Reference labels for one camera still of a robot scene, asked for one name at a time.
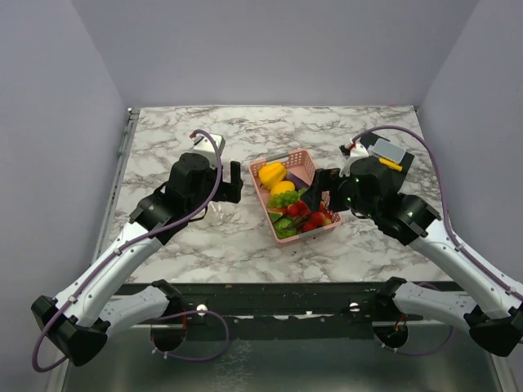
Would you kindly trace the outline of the red cherry bunch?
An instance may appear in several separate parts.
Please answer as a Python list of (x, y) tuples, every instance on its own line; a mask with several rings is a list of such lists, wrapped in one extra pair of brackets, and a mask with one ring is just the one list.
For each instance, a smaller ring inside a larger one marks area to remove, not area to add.
[(292, 221), (290, 227), (301, 233), (333, 223), (332, 215), (324, 202), (320, 203), (320, 209), (317, 212), (312, 212), (303, 201), (298, 200), (296, 203), (287, 206), (286, 217), (289, 217)]

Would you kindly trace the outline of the green grape bunch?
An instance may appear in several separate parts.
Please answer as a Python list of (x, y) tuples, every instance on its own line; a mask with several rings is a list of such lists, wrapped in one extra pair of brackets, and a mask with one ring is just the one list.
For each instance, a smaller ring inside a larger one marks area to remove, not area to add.
[(285, 209), (291, 204), (295, 204), (298, 199), (306, 192), (306, 189), (287, 191), (284, 194), (278, 194), (269, 198), (266, 206), (268, 208)]

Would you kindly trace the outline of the clear zip top bag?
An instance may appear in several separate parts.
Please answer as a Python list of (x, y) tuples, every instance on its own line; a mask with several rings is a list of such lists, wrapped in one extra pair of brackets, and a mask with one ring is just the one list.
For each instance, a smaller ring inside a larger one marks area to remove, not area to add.
[(224, 203), (212, 202), (208, 204), (208, 210), (203, 220), (209, 225), (217, 225), (227, 221), (228, 215), (229, 208)]

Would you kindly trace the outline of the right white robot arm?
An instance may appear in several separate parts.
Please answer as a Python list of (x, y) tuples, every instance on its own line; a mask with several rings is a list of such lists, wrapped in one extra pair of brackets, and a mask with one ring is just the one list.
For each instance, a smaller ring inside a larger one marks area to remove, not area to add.
[(455, 238), (425, 200), (401, 193), (398, 176), (374, 157), (352, 163), (346, 175), (318, 169), (301, 200), (317, 212), (328, 194), (332, 212), (369, 218), (386, 236), (431, 260), (464, 291), (440, 292), (390, 278), (375, 297), (382, 318), (405, 314), (434, 319), (468, 333), (491, 354), (507, 357), (522, 339), (521, 283)]

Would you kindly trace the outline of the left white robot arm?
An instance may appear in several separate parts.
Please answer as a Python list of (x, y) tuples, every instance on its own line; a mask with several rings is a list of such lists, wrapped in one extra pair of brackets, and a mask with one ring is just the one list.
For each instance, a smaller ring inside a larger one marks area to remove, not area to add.
[(120, 234), (88, 270), (55, 296), (35, 300), (31, 310), (41, 337), (80, 367), (101, 352), (110, 336), (136, 324), (207, 314), (205, 304), (190, 304), (163, 279), (120, 301), (111, 298), (138, 266), (198, 220), (210, 202), (238, 203), (243, 184), (236, 161), (230, 163), (230, 181), (225, 182), (222, 167), (212, 167), (203, 155), (180, 156), (168, 180), (138, 203)]

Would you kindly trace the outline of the purple eggplant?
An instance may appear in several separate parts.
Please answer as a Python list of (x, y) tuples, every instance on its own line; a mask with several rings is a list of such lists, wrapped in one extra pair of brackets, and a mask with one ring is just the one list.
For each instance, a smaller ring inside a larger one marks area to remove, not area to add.
[(290, 171), (287, 171), (285, 180), (292, 182), (295, 186), (295, 189), (297, 189), (297, 190), (308, 189), (310, 187), (309, 183), (307, 183), (302, 178), (293, 174)]

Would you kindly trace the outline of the yellow lemon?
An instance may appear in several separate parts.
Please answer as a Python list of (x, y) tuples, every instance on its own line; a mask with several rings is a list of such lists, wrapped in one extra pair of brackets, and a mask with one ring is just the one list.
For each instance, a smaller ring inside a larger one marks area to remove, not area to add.
[(270, 196), (274, 197), (278, 194), (284, 194), (287, 191), (293, 192), (295, 190), (295, 184), (289, 180), (282, 180), (275, 184), (270, 190)]

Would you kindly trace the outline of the pink plastic basket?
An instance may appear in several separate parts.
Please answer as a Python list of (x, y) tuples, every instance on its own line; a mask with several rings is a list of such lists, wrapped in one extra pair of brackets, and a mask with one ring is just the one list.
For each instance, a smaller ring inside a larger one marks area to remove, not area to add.
[(330, 210), (328, 193), (320, 196), (317, 212), (303, 201), (302, 195), (315, 174), (308, 150), (296, 149), (253, 161), (248, 169), (278, 247), (315, 238), (341, 225), (342, 218)]

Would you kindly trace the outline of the green round fruit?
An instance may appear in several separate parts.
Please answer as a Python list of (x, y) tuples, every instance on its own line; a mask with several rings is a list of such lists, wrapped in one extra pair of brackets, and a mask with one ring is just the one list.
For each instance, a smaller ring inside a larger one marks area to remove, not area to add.
[(276, 237), (286, 239), (297, 234), (296, 222), (292, 217), (283, 216), (273, 223)]

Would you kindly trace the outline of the watermelon slice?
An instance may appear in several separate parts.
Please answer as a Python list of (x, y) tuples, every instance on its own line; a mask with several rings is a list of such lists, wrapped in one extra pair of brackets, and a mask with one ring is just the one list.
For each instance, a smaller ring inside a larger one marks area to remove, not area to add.
[(268, 216), (269, 216), (271, 223), (275, 223), (277, 220), (282, 218), (284, 215), (285, 215), (285, 213), (280, 210), (269, 210), (268, 211)]

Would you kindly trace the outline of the yellow small tool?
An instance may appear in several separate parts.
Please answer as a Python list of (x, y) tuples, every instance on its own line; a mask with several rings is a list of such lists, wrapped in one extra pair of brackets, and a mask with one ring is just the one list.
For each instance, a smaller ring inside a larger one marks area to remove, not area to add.
[(402, 172), (403, 171), (403, 167), (397, 163), (394, 163), (386, 158), (380, 158), (378, 160), (381, 164), (389, 167), (391, 170), (394, 170), (396, 172)]

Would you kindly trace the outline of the black scale board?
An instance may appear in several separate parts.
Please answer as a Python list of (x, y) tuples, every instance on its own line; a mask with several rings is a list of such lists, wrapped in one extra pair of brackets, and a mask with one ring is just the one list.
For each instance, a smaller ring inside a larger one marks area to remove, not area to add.
[(369, 133), (360, 138), (360, 143), (370, 156), (391, 170), (392, 180), (397, 189), (401, 189), (413, 163), (414, 156), (405, 148), (389, 139)]

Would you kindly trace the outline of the grey rectangular box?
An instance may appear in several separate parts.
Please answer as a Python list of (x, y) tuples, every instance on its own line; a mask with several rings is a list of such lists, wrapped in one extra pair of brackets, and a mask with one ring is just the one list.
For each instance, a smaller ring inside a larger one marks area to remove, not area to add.
[(373, 152), (381, 157), (386, 158), (394, 163), (400, 164), (406, 154), (405, 149), (392, 144), (389, 140), (379, 138), (373, 145)]

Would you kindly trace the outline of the black mounting rail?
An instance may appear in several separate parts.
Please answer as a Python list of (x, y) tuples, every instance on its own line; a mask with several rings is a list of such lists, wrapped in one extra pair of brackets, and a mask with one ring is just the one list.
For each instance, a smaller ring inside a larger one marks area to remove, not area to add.
[(186, 327), (192, 341), (370, 339), (374, 325), (394, 325), (400, 315), (374, 297), (383, 282), (174, 283), (186, 308), (203, 304), (221, 315), (149, 319), (144, 325), (173, 331)]

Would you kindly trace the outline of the left aluminium frame rail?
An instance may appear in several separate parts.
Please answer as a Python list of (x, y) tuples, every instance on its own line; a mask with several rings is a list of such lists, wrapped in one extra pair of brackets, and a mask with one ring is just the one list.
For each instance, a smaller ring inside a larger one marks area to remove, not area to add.
[(132, 142), (136, 133), (136, 125), (141, 112), (139, 108), (128, 108), (127, 111), (127, 124), (123, 129), (123, 137), (117, 150), (117, 166), (115, 169), (112, 185), (110, 187), (109, 198), (105, 206), (105, 212), (101, 222), (101, 229), (96, 239), (96, 245), (91, 261), (92, 264), (105, 250), (105, 244), (108, 240), (108, 237), (110, 236), (118, 197), (123, 183), (123, 177), (131, 151)]

